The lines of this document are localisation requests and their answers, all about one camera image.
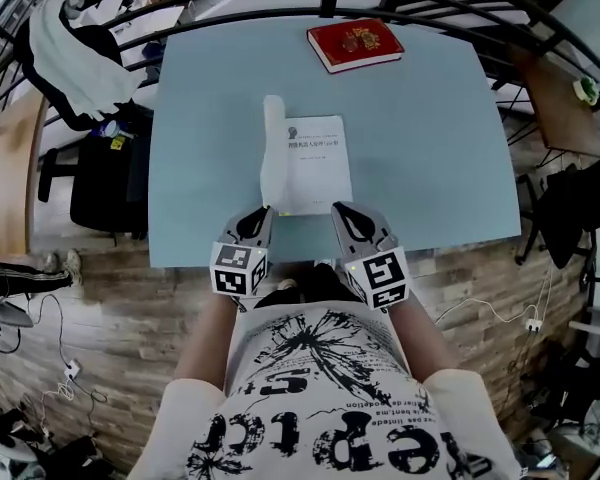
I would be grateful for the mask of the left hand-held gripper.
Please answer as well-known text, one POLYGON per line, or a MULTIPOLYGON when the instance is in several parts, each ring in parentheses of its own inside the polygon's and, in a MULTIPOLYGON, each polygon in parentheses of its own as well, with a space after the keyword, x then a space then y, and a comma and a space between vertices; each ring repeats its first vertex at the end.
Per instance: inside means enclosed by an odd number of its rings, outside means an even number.
POLYGON ((268 275, 268 249, 274 211, 261 207, 231 218, 224 241, 212 245, 210 279, 216 294, 250 297, 268 275), (229 242, 246 242, 248 245, 229 242))

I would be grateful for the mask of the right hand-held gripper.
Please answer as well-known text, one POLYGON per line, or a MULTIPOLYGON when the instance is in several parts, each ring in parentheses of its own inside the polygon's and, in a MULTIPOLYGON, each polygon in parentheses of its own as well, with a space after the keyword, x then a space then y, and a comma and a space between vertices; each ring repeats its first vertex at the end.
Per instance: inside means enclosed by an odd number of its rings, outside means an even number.
POLYGON ((359 203, 340 201, 332 205, 331 217, 343 251, 355 251, 356 244, 376 242, 365 244, 361 252, 344 263, 349 285, 359 298, 372 311, 405 301, 410 293, 405 252, 397 239, 388 235, 384 216, 359 203))

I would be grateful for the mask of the white and yellow book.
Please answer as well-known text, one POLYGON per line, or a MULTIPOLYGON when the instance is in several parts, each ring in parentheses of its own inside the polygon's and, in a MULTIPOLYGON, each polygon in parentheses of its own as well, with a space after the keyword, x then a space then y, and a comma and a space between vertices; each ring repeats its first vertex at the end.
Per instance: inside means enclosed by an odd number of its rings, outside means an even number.
POLYGON ((352 199, 344 122, 340 116, 286 115, 283 99, 263 101, 265 149, 260 170, 262 202, 280 216, 326 215, 352 199))

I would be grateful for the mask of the person's left forearm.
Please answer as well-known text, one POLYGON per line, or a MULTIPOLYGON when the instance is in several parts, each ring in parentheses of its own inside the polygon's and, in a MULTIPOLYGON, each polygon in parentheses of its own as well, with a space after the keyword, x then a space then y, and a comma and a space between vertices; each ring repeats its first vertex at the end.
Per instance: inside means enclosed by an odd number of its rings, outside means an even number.
POLYGON ((174 380, 197 380, 224 391, 238 307, 228 296, 213 294, 196 319, 174 370, 174 380))

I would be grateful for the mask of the person's right forearm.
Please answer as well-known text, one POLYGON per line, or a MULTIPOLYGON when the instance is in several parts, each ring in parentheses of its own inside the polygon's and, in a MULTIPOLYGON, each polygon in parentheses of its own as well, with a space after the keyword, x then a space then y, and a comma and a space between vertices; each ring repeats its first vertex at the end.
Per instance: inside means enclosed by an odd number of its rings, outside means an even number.
POLYGON ((411 375, 418 382, 459 366, 454 351, 413 292, 391 306, 388 315, 411 375))

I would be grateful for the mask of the red hardcover book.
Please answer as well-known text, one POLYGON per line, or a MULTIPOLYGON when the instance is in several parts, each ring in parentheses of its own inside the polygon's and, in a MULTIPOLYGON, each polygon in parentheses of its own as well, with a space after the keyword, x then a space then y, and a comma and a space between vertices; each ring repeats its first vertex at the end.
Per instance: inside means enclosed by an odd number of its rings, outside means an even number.
POLYGON ((400 60, 404 47, 380 19, 342 21, 307 30, 307 40, 330 74, 400 60))

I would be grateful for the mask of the person's black trousers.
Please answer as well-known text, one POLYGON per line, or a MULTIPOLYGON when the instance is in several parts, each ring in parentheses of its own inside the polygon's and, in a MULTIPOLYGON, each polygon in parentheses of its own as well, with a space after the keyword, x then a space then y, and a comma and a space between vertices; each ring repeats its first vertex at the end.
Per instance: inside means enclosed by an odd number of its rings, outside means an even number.
POLYGON ((336 300, 343 285, 330 263, 315 263, 300 280, 285 279, 256 303, 255 309, 336 300))

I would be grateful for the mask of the black office chair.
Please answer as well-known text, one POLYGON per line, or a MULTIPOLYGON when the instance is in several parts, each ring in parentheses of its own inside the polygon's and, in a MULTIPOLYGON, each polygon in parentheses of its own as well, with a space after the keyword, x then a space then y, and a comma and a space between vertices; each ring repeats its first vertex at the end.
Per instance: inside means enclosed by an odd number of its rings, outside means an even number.
MULTIPOLYGON (((74 7, 79 1, 68 0, 65 3, 63 23, 76 30, 74 36, 82 43, 123 66, 118 44, 108 29, 100 25, 71 25, 71 20, 80 14, 74 7)), ((70 129, 85 135, 74 164, 59 164, 56 149, 45 153, 38 184, 39 200, 48 200, 54 179, 70 176, 73 179, 70 218, 75 224, 144 239, 148 232, 152 110, 136 103, 132 97, 127 103, 117 104, 117 111, 106 114, 102 121, 85 114, 75 114, 66 97, 34 69, 29 47, 29 18, 16 34, 14 57, 25 78, 44 95, 61 120, 70 129), (111 120, 121 125, 123 142, 99 136, 99 127, 111 120)))

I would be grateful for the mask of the person's white printed t-shirt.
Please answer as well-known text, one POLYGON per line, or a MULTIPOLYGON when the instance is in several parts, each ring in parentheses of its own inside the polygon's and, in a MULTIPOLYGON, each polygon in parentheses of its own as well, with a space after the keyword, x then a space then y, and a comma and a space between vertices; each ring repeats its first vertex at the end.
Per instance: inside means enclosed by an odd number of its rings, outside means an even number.
POLYGON ((417 380, 356 303, 247 313, 223 387, 163 393, 128 480, 520 480, 481 376, 417 380))

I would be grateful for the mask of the black chair with dark jacket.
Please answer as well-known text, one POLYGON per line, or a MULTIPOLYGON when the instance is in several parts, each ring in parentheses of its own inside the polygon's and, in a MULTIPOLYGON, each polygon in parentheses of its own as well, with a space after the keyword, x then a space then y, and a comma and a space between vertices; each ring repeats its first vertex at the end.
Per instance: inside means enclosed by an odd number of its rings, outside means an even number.
POLYGON ((528 190, 531 209, 521 216, 532 228, 524 252, 515 262, 523 264, 541 236, 554 265, 564 268, 576 253, 582 234, 600 228, 600 159, 585 169, 570 164, 549 175, 540 195, 527 174, 516 182, 528 190))

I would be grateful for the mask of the dark wooden side table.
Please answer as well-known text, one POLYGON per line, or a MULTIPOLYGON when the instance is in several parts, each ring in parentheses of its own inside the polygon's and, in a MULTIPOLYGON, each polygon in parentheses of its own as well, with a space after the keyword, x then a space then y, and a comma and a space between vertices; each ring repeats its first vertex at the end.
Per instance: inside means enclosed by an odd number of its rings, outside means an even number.
POLYGON ((548 154, 600 158, 600 130, 591 107, 573 90, 575 77, 525 49, 511 48, 509 56, 527 90, 548 154))

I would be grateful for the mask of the white cloth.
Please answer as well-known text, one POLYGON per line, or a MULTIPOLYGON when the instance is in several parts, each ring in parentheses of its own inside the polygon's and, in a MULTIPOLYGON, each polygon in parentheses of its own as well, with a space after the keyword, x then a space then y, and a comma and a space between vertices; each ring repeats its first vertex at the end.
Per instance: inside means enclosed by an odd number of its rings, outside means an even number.
POLYGON ((44 0, 29 18, 29 47, 38 75, 58 89, 72 111, 102 121, 129 102, 143 81, 115 61, 97 53, 63 23, 68 0, 44 0))

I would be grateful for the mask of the light wooden desk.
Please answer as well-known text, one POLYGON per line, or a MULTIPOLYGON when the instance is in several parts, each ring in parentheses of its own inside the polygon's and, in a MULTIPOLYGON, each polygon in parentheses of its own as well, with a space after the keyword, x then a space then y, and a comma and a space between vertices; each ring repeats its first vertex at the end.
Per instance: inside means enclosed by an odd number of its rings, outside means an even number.
POLYGON ((0 258, 29 252, 32 198, 47 101, 29 90, 0 113, 0 258))

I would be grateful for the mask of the small potted plant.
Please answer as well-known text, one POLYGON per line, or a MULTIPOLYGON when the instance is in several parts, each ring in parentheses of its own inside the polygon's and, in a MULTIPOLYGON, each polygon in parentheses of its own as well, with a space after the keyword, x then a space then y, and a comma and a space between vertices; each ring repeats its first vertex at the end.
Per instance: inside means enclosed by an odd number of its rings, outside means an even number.
POLYGON ((572 83, 573 91, 576 97, 588 104, 594 106, 600 97, 600 84, 589 76, 582 77, 572 83))

